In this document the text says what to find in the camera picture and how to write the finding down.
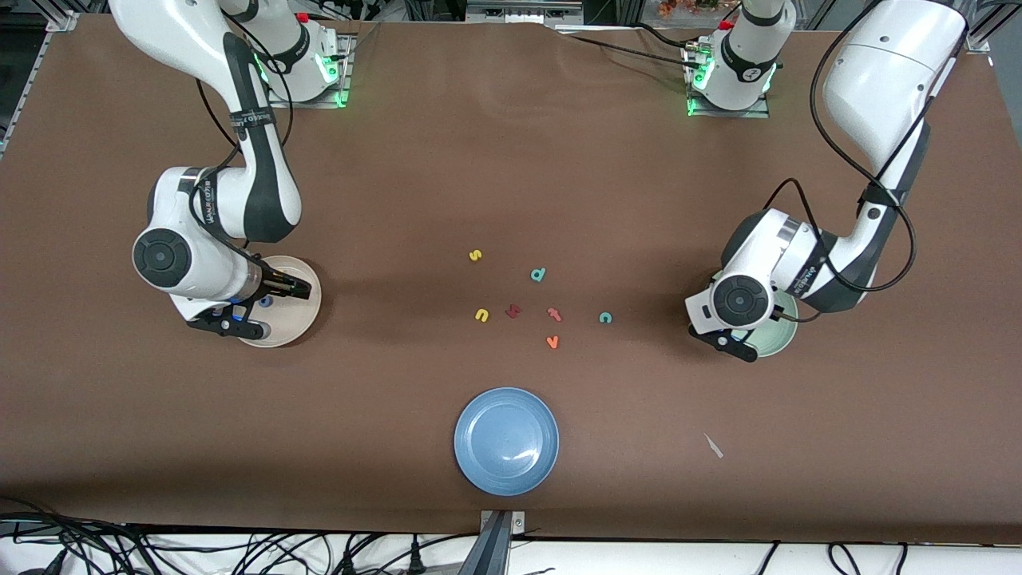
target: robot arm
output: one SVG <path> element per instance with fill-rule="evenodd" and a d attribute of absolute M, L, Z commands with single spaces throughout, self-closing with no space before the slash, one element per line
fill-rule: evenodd
<path fill-rule="evenodd" d="M 221 9 L 263 43 L 256 51 L 270 89 L 280 100 L 304 102 L 337 82 L 328 65 L 337 53 L 337 33 L 308 18 L 299 22 L 287 0 L 218 0 Z M 265 47 L 270 53 L 260 50 Z"/>
<path fill-rule="evenodd" d="M 756 102 L 795 28 L 791 0 L 745 0 L 731 30 L 709 37 L 712 60 L 693 87 L 713 105 L 742 110 Z"/>
<path fill-rule="evenodd" d="M 874 172 L 883 172 L 884 188 L 866 188 L 855 226 L 843 237 L 820 230 L 820 241 L 808 224 L 778 209 L 746 218 L 722 254 L 719 277 L 686 300 L 697 335 L 776 321 L 776 290 L 821 313 L 844 312 L 862 301 L 866 293 L 837 279 L 825 257 L 848 282 L 872 283 L 896 207 L 926 153 L 929 128 L 916 118 L 950 71 L 965 25 L 958 11 L 930 0 L 884 0 L 860 22 L 836 56 L 824 100 Z"/>
<path fill-rule="evenodd" d="M 189 326 L 261 339 L 265 327 L 220 310 L 265 295 L 309 298 L 310 285 L 233 247 L 227 235 L 278 241 L 298 223 L 301 202 L 287 169 L 251 50 L 215 0 L 114 0 L 121 31 L 154 59 L 205 82 L 227 103 L 244 167 L 171 167 L 149 197 L 149 223 L 133 259 L 170 294 Z"/>

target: light green bowl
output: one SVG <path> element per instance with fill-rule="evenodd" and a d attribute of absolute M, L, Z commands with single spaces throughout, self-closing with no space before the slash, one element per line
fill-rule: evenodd
<path fill-rule="evenodd" d="M 721 272 L 716 272 L 713 274 L 713 279 L 719 276 Z M 786 316 L 798 320 L 798 304 L 791 294 L 787 292 L 774 292 L 774 305 L 780 306 L 781 312 Z M 759 357 L 770 357 L 788 347 L 788 344 L 795 339 L 795 331 L 797 329 L 798 324 L 794 322 L 768 320 L 762 326 L 752 331 L 752 335 L 749 336 L 749 339 L 745 343 L 755 348 L 756 354 Z M 731 333 L 731 337 L 735 340 L 741 340 L 746 334 L 748 334 L 746 331 L 734 330 Z"/>

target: brown tablecloth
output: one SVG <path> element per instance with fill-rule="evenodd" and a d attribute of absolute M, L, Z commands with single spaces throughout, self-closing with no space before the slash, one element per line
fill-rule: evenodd
<path fill-rule="evenodd" d="M 754 365 L 686 334 L 683 298 L 785 177 L 851 228 L 865 182 L 807 108 L 832 38 L 794 34 L 772 117 L 736 121 L 687 116 L 671 64 L 539 26 L 382 25 L 350 106 L 294 113 L 301 224 L 258 248 L 310 261 L 323 308 L 259 350 L 189 330 L 132 268 L 159 173 L 228 146 L 189 77 L 83 17 L 0 161 L 0 488 L 151 523 L 452 532 L 503 508 L 537 535 L 1017 542 L 1022 155 L 985 56 L 929 114 L 896 289 Z M 561 432 L 549 479 L 511 499 L 452 448 L 500 386 Z"/>

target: blue bowl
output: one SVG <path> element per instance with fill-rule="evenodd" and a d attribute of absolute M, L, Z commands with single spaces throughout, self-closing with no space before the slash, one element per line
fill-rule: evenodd
<path fill-rule="evenodd" d="M 454 431 L 458 466 L 473 485 L 494 495 L 521 495 L 547 479 L 560 437 L 550 409 L 518 388 L 497 388 L 473 399 Z"/>

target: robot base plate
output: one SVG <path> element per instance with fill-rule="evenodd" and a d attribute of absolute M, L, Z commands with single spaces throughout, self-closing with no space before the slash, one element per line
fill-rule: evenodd
<path fill-rule="evenodd" d="M 271 298 L 270 305 L 263 307 L 262 304 L 257 304 L 252 308 L 249 320 L 269 326 L 270 335 L 263 340 L 241 339 L 241 341 L 257 348 L 276 348 L 293 342 L 309 330 L 319 315 L 323 291 L 319 276 L 301 259 L 290 255 L 269 255 L 264 257 L 264 260 L 270 267 L 305 279 L 312 285 L 308 300 Z"/>
<path fill-rule="evenodd" d="M 309 27 L 314 23 L 319 26 L 314 21 L 307 22 L 306 26 Z M 336 80 L 327 86 L 326 90 L 319 96 L 307 101 L 291 102 L 291 105 L 294 107 L 332 109 L 347 106 L 347 97 L 352 90 L 352 74 L 355 71 L 355 45 L 358 41 L 358 35 L 337 34 L 333 30 L 329 30 L 328 32 L 329 34 L 325 38 L 327 46 L 321 55 L 337 56 L 340 58 L 336 62 L 325 64 L 324 67 L 326 73 L 335 76 Z M 273 74 L 273 71 L 267 70 L 267 74 Z M 273 107 L 287 108 L 287 99 L 283 96 L 278 96 L 272 90 L 270 91 L 269 101 Z"/>
<path fill-rule="evenodd" d="M 705 58 L 709 54 L 711 38 L 709 36 L 699 37 L 698 42 L 691 43 L 691 47 L 681 49 L 682 59 L 685 61 L 702 64 L 703 67 L 693 69 L 685 68 L 685 98 L 687 100 L 689 115 L 712 115 L 716 117 L 770 117 L 770 106 L 766 104 L 766 96 L 760 94 L 756 102 L 745 109 L 732 110 L 724 109 L 713 105 L 702 92 L 694 86 L 696 77 L 700 74 L 708 74 L 704 67 L 712 65 L 712 61 L 706 62 Z"/>

